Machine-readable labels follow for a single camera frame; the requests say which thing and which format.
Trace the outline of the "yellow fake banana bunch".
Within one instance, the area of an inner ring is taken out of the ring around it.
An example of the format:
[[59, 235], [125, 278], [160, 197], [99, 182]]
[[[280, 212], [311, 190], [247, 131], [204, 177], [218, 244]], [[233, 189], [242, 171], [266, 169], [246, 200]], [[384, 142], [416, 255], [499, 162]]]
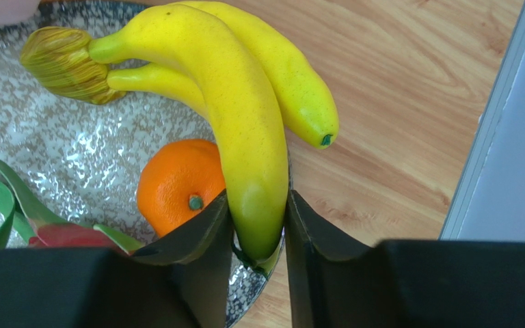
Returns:
[[48, 26], [20, 62], [48, 91], [95, 105], [127, 91], [185, 103], [210, 124], [240, 248], [252, 266], [275, 253], [289, 189], [289, 129], [312, 147], [340, 129], [332, 93], [306, 56], [253, 14], [218, 1], [178, 1], [117, 32]]

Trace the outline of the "orange fake tangerine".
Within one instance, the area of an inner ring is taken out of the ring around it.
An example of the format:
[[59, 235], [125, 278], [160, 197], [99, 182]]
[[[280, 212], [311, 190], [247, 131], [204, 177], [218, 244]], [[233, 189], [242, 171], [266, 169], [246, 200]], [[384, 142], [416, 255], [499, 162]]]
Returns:
[[202, 212], [225, 188], [217, 146], [184, 139], [163, 146], [143, 168], [137, 207], [162, 237]]

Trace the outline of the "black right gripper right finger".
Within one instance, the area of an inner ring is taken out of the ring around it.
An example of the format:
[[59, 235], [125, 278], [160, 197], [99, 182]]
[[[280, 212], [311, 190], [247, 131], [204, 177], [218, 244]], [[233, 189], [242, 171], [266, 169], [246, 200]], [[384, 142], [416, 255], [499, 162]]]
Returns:
[[288, 195], [294, 327], [525, 327], [525, 243], [387, 239], [371, 247]]

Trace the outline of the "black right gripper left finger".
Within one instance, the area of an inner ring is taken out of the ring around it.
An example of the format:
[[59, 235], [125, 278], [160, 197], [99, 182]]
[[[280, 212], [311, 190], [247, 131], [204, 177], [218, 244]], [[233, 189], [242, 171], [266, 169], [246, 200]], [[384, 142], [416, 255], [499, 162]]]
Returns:
[[224, 327], [233, 241], [225, 193], [124, 256], [0, 250], [0, 327]]

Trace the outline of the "pink translucent plastic bag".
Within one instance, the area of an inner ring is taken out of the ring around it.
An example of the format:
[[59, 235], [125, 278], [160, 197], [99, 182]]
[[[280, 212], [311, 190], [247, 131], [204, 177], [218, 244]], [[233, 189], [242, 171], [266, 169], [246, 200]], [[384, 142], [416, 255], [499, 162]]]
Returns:
[[0, 0], [0, 25], [12, 25], [32, 17], [39, 0]]

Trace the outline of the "pink fake dragon fruit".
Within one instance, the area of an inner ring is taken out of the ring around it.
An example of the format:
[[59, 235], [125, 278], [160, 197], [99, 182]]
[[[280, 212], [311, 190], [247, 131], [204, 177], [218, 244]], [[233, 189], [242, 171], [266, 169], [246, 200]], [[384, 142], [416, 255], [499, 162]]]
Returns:
[[15, 229], [30, 247], [110, 247], [131, 255], [144, 244], [102, 224], [83, 226], [71, 223], [47, 208], [19, 175], [0, 160], [0, 249], [7, 246]]

